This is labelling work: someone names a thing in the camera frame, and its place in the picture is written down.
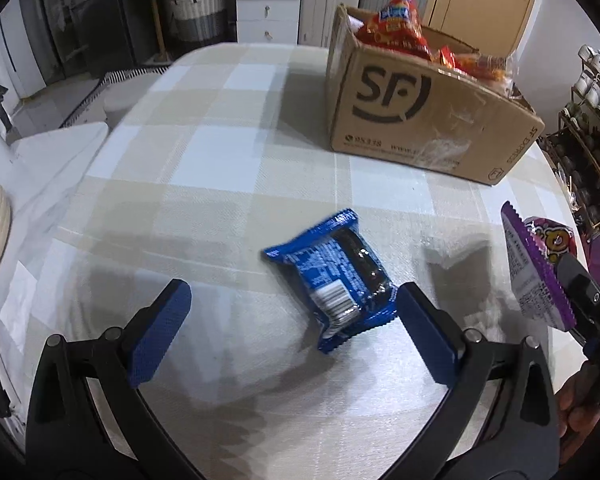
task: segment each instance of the sf logo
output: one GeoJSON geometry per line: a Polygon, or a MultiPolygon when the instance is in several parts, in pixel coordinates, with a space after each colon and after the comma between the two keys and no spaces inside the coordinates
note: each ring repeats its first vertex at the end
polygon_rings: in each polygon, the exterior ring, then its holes
{"type": "MultiPolygon", "coordinates": [[[[384,68],[382,68],[381,66],[374,65],[365,66],[360,81],[362,81],[362,83],[365,86],[367,86],[368,92],[358,92],[356,98],[358,99],[358,101],[370,103],[377,101],[382,96],[382,101],[380,102],[380,105],[384,108],[389,107],[389,104],[391,104],[394,95],[397,95],[399,98],[407,97],[410,94],[410,91],[416,90],[416,85],[418,83],[418,79],[413,75],[401,72],[393,72],[389,76],[389,80],[386,82],[386,87],[383,93],[380,88],[380,84],[371,79],[372,74],[379,75],[382,79],[382,83],[385,83],[386,70],[384,68]],[[404,85],[404,83],[407,83],[409,86],[413,87],[413,90],[410,90],[407,86],[404,85]]],[[[411,119],[424,106],[424,103],[427,102],[427,98],[429,97],[429,92],[431,90],[431,78],[423,75],[420,77],[420,79],[421,82],[419,94],[417,95],[413,104],[401,114],[377,115],[367,112],[362,108],[357,107],[356,105],[353,106],[353,114],[356,117],[364,119],[365,121],[371,121],[372,123],[382,124],[401,123],[403,121],[411,119]]]]}

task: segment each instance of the screw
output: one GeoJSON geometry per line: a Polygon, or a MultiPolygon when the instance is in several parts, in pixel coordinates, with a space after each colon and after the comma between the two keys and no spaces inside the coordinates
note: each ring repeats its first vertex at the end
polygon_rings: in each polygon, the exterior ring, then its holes
{"type": "Polygon", "coordinates": [[[528,335],[525,337],[525,343],[531,346],[531,348],[533,348],[534,350],[540,348],[540,343],[532,335],[528,335]]]}
{"type": "Polygon", "coordinates": [[[117,326],[112,326],[104,331],[104,339],[107,341],[115,341],[122,335],[122,329],[117,326]]]}
{"type": "Polygon", "coordinates": [[[52,334],[46,338],[46,344],[49,346],[58,346],[61,341],[62,340],[58,334],[52,334]]]}
{"type": "Polygon", "coordinates": [[[468,328],[464,331],[464,338],[469,343],[479,343],[480,341],[482,341],[482,334],[479,330],[476,330],[475,328],[468,328]]]}

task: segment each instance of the human hand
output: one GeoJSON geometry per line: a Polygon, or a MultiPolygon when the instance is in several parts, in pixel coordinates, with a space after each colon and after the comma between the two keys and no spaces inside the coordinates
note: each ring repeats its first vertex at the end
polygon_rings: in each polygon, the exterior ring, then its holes
{"type": "Polygon", "coordinates": [[[595,367],[585,361],[580,371],[573,374],[555,394],[558,404],[558,424],[560,438],[567,429],[573,431],[571,436],[560,441],[560,465],[567,462],[582,445],[589,433],[600,420],[600,406],[582,406],[582,399],[589,391],[592,379],[596,376],[595,367]]]}

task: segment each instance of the barcode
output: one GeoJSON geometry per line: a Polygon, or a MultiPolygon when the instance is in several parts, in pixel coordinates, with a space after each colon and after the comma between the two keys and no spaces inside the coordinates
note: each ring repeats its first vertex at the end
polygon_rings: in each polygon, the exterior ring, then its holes
{"type": "Polygon", "coordinates": [[[330,326],[322,337],[333,336],[339,330],[349,326],[360,315],[359,306],[353,301],[342,280],[318,288],[311,297],[329,318],[330,326]]]}

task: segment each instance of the blue snack package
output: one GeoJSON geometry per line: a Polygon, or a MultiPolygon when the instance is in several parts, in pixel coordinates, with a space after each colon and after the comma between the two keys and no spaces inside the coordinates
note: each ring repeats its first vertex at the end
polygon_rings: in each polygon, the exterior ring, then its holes
{"type": "Polygon", "coordinates": [[[398,288],[358,234],[358,215],[351,209],[263,252],[274,262],[295,266],[306,302],[322,326],[318,350],[325,354],[397,315],[398,288]]]}

